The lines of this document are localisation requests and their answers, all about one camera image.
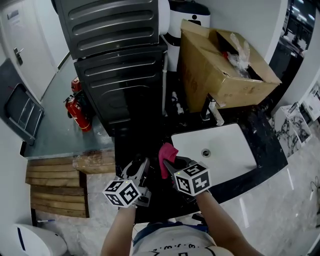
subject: white sink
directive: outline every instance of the white sink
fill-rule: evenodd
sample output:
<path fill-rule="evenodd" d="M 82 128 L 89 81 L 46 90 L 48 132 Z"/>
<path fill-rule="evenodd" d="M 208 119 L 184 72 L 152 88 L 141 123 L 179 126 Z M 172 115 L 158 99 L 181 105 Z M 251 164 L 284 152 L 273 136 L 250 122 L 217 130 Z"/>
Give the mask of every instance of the white sink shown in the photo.
<path fill-rule="evenodd" d="M 241 176 L 257 167 L 238 124 L 190 131 L 171 136 L 178 156 L 203 162 L 210 168 L 212 184 Z"/>

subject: pink cloth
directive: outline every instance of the pink cloth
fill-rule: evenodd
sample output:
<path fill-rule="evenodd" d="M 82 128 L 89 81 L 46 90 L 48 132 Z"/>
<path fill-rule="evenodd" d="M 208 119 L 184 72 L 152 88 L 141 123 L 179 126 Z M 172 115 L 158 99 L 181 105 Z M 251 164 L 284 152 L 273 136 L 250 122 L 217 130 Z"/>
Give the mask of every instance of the pink cloth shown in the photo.
<path fill-rule="evenodd" d="M 164 164 L 164 159 L 171 163 L 175 162 L 176 156 L 178 154 L 178 149 L 174 148 L 170 143 L 166 142 L 159 150 L 159 164 L 161 169 L 162 179 L 166 179 L 169 176 L 167 167 Z"/>

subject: cardboard box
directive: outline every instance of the cardboard box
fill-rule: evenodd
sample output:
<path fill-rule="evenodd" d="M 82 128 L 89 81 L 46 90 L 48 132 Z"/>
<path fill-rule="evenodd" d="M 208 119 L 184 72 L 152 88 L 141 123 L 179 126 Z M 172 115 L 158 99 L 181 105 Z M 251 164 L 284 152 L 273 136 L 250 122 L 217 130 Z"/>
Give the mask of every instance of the cardboard box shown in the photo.
<path fill-rule="evenodd" d="M 248 72 L 252 79 L 241 77 L 222 55 L 238 53 L 231 33 L 182 21 L 178 72 L 190 112 L 201 111 L 207 94 L 223 108 L 257 105 L 281 83 L 251 45 Z M 243 46 L 245 39 L 234 34 Z"/>

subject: white pipe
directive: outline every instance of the white pipe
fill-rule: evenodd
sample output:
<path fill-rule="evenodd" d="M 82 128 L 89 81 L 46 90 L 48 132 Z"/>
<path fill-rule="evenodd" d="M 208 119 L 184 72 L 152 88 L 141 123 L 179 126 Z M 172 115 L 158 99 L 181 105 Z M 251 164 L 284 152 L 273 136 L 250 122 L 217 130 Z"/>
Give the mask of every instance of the white pipe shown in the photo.
<path fill-rule="evenodd" d="M 177 93 L 175 91 L 172 92 L 171 101 L 173 103 L 175 103 L 178 115 L 181 115 L 181 114 L 185 113 L 184 109 L 181 107 L 181 105 L 180 105 L 180 103 L 178 101 L 178 96 L 177 96 Z"/>
<path fill-rule="evenodd" d="M 168 70 L 168 53 L 164 52 L 164 63 L 162 70 L 162 115 L 166 115 L 166 91 L 167 91 L 167 70 Z"/>

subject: white t-shirt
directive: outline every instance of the white t-shirt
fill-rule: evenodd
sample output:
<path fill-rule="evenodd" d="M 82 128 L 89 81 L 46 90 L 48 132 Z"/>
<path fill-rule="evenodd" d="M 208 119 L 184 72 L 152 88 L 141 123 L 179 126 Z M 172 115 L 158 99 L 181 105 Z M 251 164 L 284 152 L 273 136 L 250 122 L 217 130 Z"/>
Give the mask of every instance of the white t-shirt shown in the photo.
<path fill-rule="evenodd" d="M 181 225 L 163 227 L 142 238 L 133 247 L 133 256 L 233 256 L 217 247 L 207 233 Z"/>

